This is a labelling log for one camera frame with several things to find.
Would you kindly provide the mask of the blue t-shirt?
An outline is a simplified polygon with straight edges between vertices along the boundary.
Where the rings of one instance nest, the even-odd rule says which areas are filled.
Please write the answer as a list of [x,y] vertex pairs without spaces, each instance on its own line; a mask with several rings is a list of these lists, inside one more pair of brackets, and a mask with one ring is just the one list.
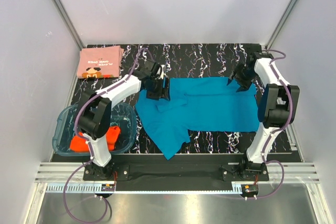
[[227,77],[172,78],[169,101],[151,100],[142,90],[135,109],[146,134],[170,160],[183,143],[190,142],[189,131],[258,130],[257,89],[255,85],[246,91],[239,88]]

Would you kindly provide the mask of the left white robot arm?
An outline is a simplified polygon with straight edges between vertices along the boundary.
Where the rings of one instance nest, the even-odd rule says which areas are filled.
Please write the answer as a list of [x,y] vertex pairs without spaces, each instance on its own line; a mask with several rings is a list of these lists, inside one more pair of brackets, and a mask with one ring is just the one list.
[[112,155],[108,150],[106,134],[110,127],[112,109],[123,99],[146,91],[151,100],[170,100],[170,80],[165,66],[152,60],[138,68],[132,67],[130,73],[114,84],[98,91],[87,91],[77,106],[74,124],[75,135],[84,140],[89,148],[89,171],[107,179],[113,176]]

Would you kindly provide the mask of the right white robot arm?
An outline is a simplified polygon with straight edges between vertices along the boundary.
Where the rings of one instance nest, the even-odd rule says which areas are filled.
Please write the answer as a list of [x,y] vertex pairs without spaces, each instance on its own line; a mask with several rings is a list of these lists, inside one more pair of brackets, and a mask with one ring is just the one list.
[[267,155],[273,142],[295,119],[300,89],[286,81],[275,64],[285,57],[286,54],[278,50],[252,52],[246,63],[238,64],[228,78],[228,85],[233,81],[238,83],[238,92],[247,91],[256,77],[265,86],[258,105],[257,133],[234,171],[243,180],[267,174]]

